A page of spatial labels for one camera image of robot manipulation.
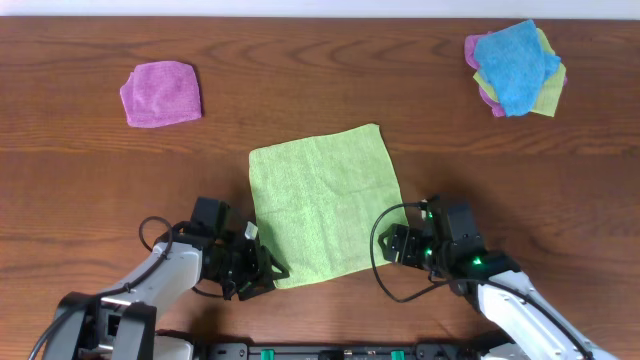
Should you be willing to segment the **light green cloth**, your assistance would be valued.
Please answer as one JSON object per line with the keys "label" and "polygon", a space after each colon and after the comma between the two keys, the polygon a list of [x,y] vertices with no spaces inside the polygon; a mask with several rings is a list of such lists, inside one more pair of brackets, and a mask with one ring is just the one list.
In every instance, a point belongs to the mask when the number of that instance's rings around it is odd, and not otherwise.
{"label": "light green cloth", "polygon": [[260,240],[289,272],[279,289],[385,264],[371,232],[407,221],[376,124],[255,149],[249,181]]}

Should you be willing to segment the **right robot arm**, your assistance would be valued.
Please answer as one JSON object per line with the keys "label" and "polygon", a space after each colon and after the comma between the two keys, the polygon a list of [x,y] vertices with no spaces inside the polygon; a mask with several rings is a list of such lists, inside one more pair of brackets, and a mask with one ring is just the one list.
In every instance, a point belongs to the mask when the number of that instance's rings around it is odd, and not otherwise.
{"label": "right robot arm", "polygon": [[[378,273],[376,248],[390,263],[426,272],[430,285],[405,298],[395,296]],[[486,248],[466,201],[436,195],[387,208],[372,226],[369,255],[378,286],[394,302],[448,287],[497,325],[509,340],[481,350],[481,359],[614,357],[547,302],[513,258]]]}

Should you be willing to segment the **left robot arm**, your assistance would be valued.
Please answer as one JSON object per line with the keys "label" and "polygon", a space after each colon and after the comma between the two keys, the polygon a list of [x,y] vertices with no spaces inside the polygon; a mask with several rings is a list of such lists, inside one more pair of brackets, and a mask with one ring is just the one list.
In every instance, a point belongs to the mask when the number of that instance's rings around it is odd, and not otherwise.
{"label": "left robot arm", "polygon": [[168,224],[135,270],[97,294],[68,293],[30,358],[243,359],[246,350],[160,334],[157,320],[202,280],[221,287],[221,299],[246,301],[274,290],[289,272],[245,221],[229,229],[232,208],[200,197],[187,221]]}

